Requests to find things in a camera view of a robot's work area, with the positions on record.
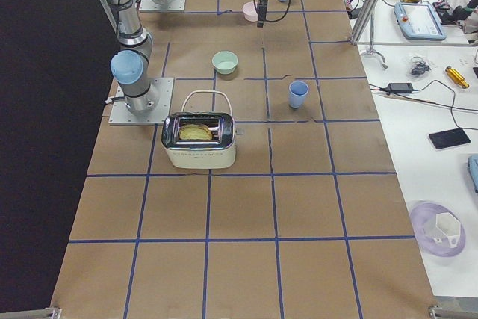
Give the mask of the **silver hook stand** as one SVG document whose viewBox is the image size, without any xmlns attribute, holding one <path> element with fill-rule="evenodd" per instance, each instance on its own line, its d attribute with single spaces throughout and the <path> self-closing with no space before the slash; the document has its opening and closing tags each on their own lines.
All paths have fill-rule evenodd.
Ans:
<svg viewBox="0 0 478 319">
<path fill-rule="evenodd" d="M 361 53 L 361 56 L 368 56 L 368 57 L 376 57 L 379 59 L 381 67 L 383 69 L 387 69 L 388 65 L 386 63 L 385 56 L 380 53 L 375 47 L 375 19 L 374 19 L 374 11 L 371 11 L 370 14 L 370 36 L 369 36 L 369 45 L 368 47 Z"/>
</svg>

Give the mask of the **white hexagonal cup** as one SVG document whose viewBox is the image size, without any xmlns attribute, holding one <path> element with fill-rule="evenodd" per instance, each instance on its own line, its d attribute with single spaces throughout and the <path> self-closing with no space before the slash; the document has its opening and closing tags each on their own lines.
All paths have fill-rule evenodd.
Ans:
<svg viewBox="0 0 478 319">
<path fill-rule="evenodd" d="M 461 238 L 461 223 L 451 213 L 440 213 L 435 217 L 435 234 L 437 244 L 455 248 Z"/>
</svg>

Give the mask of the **purple plate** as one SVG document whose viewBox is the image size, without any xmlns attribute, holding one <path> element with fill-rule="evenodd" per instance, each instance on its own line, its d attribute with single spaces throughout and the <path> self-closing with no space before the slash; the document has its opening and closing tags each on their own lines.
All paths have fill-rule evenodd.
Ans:
<svg viewBox="0 0 478 319">
<path fill-rule="evenodd" d="M 423 251 L 442 258 L 453 257 L 460 254 L 465 248 L 465 229 L 459 221 L 461 223 L 461 238 L 457 247 L 449 248 L 437 244 L 433 239 L 433 235 L 435 234 L 435 217 L 440 213 L 451 213 L 459 221 L 458 217 L 451 210 L 434 202 L 421 202 L 416 205 L 410 212 L 410 220 L 419 247 Z"/>
</svg>

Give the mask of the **yellow metal cylinder tool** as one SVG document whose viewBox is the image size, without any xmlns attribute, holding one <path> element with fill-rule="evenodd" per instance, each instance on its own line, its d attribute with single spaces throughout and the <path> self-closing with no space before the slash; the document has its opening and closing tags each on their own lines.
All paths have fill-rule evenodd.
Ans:
<svg viewBox="0 0 478 319">
<path fill-rule="evenodd" d="M 469 83 L 466 82 L 464 76 L 455 68 L 447 66 L 445 68 L 445 73 L 454 84 L 460 86 L 462 89 L 468 89 L 470 87 Z"/>
</svg>

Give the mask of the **blue cup on table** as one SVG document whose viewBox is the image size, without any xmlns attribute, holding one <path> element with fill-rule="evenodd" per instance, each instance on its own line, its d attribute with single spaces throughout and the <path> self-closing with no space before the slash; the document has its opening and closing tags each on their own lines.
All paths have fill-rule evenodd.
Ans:
<svg viewBox="0 0 478 319">
<path fill-rule="evenodd" d="M 308 95 L 309 87 L 304 81 L 295 80 L 289 84 L 288 101 L 291 108 L 297 109 L 302 106 Z"/>
</svg>

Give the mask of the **black power adapter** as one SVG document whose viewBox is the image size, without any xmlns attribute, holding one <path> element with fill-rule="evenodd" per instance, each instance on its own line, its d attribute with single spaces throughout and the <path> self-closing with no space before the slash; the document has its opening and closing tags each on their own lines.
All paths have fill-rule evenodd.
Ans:
<svg viewBox="0 0 478 319">
<path fill-rule="evenodd" d="M 408 94 L 412 93 L 415 89 L 413 88 L 410 82 L 403 82 L 403 83 L 389 83 L 388 86 L 385 88 L 387 93 L 394 93 L 394 94 Z"/>
</svg>

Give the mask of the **blue teach pendant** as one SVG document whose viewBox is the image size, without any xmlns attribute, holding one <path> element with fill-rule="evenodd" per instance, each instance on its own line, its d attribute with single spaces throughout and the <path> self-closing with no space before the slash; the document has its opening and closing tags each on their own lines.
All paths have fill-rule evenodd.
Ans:
<svg viewBox="0 0 478 319">
<path fill-rule="evenodd" d="M 447 37 L 430 3 L 399 2 L 394 5 L 394 15 L 406 39 L 442 41 Z"/>
</svg>

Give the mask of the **pink bowl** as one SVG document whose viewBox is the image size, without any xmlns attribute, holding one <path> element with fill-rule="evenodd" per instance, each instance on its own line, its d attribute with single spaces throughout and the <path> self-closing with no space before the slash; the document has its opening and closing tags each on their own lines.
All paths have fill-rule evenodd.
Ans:
<svg viewBox="0 0 478 319">
<path fill-rule="evenodd" d="M 248 22 L 257 22 L 258 21 L 258 14 L 255 8 L 255 3 L 253 1 L 249 1 L 245 3 L 242 7 L 242 12 L 244 19 Z"/>
</svg>

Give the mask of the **green bowl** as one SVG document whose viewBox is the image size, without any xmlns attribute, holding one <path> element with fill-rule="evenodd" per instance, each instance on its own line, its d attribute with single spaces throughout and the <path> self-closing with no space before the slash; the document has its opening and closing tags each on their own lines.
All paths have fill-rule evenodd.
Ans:
<svg viewBox="0 0 478 319">
<path fill-rule="evenodd" d="M 231 51 L 220 51 L 214 54 L 212 65 L 217 73 L 221 75 L 232 74 L 238 65 L 238 57 Z"/>
</svg>

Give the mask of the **cream chrome toaster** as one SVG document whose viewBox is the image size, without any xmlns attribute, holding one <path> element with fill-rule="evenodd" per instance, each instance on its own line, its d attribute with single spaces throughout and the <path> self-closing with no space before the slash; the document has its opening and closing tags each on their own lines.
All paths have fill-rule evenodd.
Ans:
<svg viewBox="0 0 478 319">
<path fill-rule="evenodd" d="M 186 110 L 191 92 L 181 110 L 169 115 L 162 126 L 161 142 L 175 167 L 195 170 L 212 170 L 230 167 L 236 160 L 236 126 L 232 107 L 225 112 L 191 112 Z M 205 124 L 213 134 L 212 140 L 180 140 L 179 129 L 187 124 Z"/>
</svg>

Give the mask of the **black smartphone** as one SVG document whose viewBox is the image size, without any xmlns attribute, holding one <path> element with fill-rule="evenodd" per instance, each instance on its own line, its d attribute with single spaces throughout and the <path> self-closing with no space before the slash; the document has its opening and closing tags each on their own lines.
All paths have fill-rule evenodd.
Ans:
<svg viewBox="0 0 478 319">
<path fill-rule="evenodd" d="M 471 142 L 470 138 L 462 128 L 453 128 L 431 133 L 428 137 L 436 149 L 447 149 Z"/>
</svg>

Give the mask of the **toast slice in toaster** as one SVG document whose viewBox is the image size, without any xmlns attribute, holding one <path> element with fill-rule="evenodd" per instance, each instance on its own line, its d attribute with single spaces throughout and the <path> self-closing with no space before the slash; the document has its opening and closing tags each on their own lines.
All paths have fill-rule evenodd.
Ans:
<svg viewBox="0 0 478 319">
<path fill-rule="evenodd" d="M 187 124 L 179 129 L 180 140 L 212 140 L 213 134 L 205 124 Z"/>
</svg>

